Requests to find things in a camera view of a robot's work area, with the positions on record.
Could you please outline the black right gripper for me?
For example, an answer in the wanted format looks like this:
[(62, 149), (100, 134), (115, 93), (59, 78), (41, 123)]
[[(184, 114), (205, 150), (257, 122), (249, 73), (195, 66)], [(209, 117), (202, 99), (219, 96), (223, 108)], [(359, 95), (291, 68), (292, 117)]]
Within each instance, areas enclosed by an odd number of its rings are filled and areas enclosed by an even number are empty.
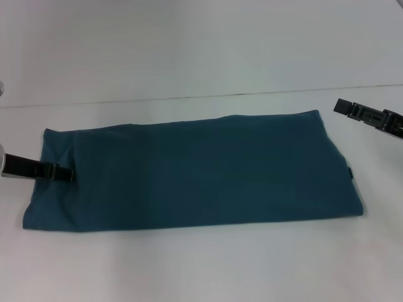
[(385, 109), (382, 112), (344, 99), (338, 99), (333, 111), (403, 139), (403, 116), (393, 111)]

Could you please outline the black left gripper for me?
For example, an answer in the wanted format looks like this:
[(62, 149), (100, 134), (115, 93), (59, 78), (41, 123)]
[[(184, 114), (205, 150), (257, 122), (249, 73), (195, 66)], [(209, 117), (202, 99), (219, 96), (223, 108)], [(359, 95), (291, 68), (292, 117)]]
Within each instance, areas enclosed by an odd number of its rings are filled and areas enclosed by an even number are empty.
[(41, 181), (72, 182), (75, 173), (59, 164), (43, 163), (5, 154), (2, 160), (2, 176), (20, 179), (36, 179)]

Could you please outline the teal FREE print T-shirt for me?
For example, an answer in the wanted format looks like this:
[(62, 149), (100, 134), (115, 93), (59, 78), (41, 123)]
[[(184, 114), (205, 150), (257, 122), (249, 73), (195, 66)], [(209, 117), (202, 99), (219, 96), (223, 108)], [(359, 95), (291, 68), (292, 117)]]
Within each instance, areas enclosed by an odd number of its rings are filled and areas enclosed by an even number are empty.
[(345, 158), (318, 111), (92, 130), (45, 130), (27, 230), (102, 232), (361, 216)]

